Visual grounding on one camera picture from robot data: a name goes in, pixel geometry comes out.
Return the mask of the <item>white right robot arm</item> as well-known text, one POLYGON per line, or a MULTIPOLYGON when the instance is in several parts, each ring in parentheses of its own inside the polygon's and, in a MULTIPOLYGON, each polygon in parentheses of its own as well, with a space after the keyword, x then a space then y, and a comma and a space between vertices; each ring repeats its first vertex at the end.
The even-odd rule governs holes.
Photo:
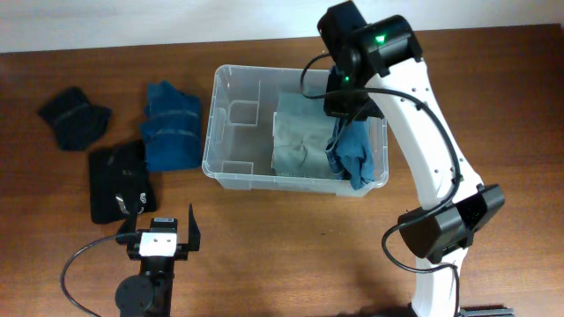
POLYGON ((434 96, 423 51, 407 20, 368 23, 356 5, 331 6, 317 29, 334 62, 323 110, 342 127, 370 117, 390 124, 415 181, 419 207, 392 231, 415 255, 415 292, 391 316, 510 316, 504 306, 463 308, 460 270, 475 234, 505 202, 465 159, 434 96))

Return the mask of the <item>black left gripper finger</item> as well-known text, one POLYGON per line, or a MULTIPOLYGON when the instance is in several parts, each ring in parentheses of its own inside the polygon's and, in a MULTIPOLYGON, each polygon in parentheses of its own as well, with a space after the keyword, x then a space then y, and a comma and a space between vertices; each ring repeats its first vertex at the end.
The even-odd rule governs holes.
POLYGON ((200 248, 201 243, 201 232, 197 225, 197 221, 195 219, 193 205, 189 205, 189 237, 188 237, 188 250, 190 252, 196 252, 200 248))
POLYGON ((125 216, 124 222, 118 229, 118 234, 125 234, 131 233, 136 231, 137 225, 137 213, 129 211, 126 205, 123 202, 119 202, 118 206, 120 208, 120 212, 125 216))

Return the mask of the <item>blue jeans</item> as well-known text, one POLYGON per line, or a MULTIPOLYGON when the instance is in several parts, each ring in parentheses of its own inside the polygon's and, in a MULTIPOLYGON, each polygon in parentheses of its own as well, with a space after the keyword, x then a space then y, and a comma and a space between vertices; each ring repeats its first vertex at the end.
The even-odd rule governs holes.
POLYGON ((364 188, 375 180, 375 163, 367 121, 337 118, 325 154, 333 175, 349 180, 354 190, 364 188))

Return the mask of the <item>light grey jeans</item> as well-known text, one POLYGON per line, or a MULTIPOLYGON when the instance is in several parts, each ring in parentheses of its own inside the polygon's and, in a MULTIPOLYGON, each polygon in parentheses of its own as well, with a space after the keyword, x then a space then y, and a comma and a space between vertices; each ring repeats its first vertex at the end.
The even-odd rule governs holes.
POLYGON ((323 111, 322 100, 282 92, 273 123, 271 168, 277 176, 334 179, 325 153, 335 119, 323 111))

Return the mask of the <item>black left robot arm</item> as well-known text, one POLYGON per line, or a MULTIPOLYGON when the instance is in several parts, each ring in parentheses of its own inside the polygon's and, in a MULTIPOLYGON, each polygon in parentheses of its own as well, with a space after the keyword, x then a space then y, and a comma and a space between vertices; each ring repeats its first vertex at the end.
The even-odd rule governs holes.
POLYGON ((140 262, 136 275, 125 278, 115 292, 115 304, 121 316, 171 315, 174 265, 186 261, 189 253, 200 248, 201 232, 188 209, 188 241, 178 241, 178 220, 155 217, 148 229, 136 228, 135 215, 126 219, 115 241, 126 246, 127 256, 140 262))

